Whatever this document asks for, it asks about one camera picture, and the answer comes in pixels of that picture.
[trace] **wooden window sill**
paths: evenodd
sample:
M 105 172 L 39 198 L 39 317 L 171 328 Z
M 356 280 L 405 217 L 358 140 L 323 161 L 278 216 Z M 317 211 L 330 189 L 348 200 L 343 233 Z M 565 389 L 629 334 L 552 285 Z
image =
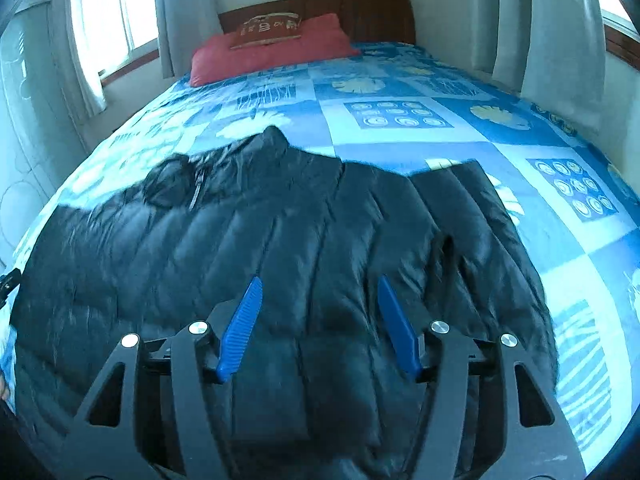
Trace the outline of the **wooden window sill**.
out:
M 135 69 L 140 68 L 141 66 L 146 65 L 147 63 L 150 63 L 153 60 L 158 59 L 159 57 L 160 51 L 158 49 L 155 49 L 134 59 L 130 63 L 127 63 L 125 66 L 121 66 L 115 72 L 110 73 L 108 76 L 102 78 L 100 80 L 100 82 L 102 83 L 102 87 L 104 88 L 110 83 L 116 81 L 116 79 L 120 79 L 122 76 L 127 75 L 129 72 L 133 72 Z
M 629 63 L 636 70 L 640 70 L 640 42 L 636 38 L 604 24 L 604 36 L 607 40 L 607 52 Z

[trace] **window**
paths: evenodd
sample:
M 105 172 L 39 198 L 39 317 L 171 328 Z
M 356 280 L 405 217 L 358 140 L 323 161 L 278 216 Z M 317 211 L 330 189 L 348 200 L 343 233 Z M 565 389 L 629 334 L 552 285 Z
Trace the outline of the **window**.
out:
M 625 8 L 620 3 L 620 0 L 599 1 L 600 9 L 602 10 L 602 17 L 606 22 L 613 22 L 619 27 L 624 27 L 626 30 L 624 30 L 623 32 L 631 31 L 632 35 L 638 35 L 634 24 L 631 22 L 631 18 L 626 13 Z
M 100 75 L 158 47 L 155 0 L 82 0 L 82 16 Z

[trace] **bed sheet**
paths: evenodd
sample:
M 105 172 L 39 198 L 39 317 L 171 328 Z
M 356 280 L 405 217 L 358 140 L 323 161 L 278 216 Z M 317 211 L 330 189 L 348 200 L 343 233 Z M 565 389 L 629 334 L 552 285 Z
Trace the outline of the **bed sheet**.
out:
M 402 43 L 193 89 L 188 77 L 105 140 L 43 209 L 14 254 L 24 268 L 57 204 L 91 207 L 171 153 L 278 126 L 310 152 L 409 174 L 475 159 L 542 277 L 560 355 L 558 401 L 591 470 L 640 403 L 640 203 L 575 129 Z M 15 333 L 0 311 L 13 388 Z

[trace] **pink pillow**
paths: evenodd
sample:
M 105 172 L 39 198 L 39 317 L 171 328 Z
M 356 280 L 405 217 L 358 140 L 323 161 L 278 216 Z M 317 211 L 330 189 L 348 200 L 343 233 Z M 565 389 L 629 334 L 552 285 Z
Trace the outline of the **pink pillow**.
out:
M 213 36 L 193 55 L 190 85 L 203 86 L 276 66 L 360 55 L 359 50 L 351 47 L 335 14 L 305 20 L 300 24 L 300 32 L 297 40 L 236 50 L 230 48 L 235 32 Z

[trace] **blue gripper pad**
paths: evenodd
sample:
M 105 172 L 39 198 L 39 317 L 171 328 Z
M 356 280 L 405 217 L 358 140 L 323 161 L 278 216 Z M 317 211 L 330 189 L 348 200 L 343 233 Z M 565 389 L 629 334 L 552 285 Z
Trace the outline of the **blue gripper pad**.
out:
M 220 340 L 220 360 L 216 373 L 221 383 L 226 383 L 231 375 L 240 368 L 242 356 L 249 343 L 261 306 L 262 281 L 255 276 L 249 283 L 249 287 Z
M 418 338 L 404 315 L 396 293 L 386 276 L 378 280 L 378 306 L 385 322 L 391 344 L 396 351 L 399 367 L 417 379 L 422 371 L 418 351 Z

